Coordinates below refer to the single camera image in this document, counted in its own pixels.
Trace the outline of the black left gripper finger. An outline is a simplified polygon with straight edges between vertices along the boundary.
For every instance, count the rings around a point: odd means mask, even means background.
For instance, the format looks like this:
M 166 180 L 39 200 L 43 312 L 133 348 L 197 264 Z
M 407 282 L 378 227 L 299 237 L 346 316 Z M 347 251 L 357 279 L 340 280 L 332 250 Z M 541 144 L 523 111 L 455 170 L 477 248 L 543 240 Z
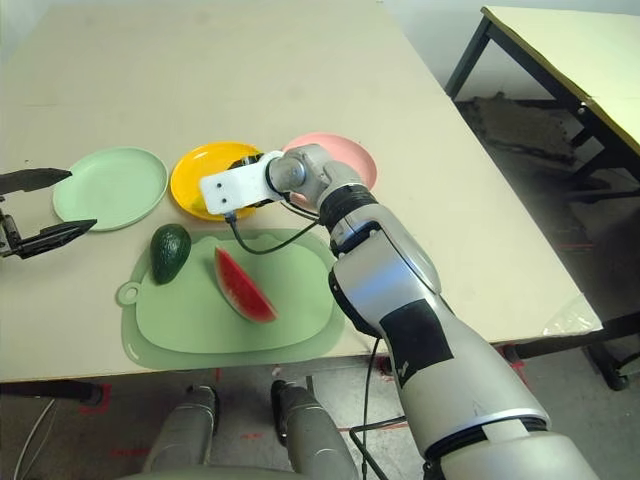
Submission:
M 47 227 L 35 236 L 21 239 L 18 256 L 27 259 L 60 248 L 87 233 L 96 223 L 96 219 L 88 219 Z
M 33 168 L 5 173 L 0 175 L 0 193 L 31 192 L 48 188 L 71 176 L 71 171 L 56 168 Z

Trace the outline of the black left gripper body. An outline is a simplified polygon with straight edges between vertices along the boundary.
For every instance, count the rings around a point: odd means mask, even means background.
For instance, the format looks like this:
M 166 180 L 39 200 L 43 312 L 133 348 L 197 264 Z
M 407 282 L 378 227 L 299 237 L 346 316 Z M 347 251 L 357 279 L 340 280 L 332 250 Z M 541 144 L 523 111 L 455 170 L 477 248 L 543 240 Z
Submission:
M 1 212 L 1 256 L 19 256 L 21 235 L 13 217 Z

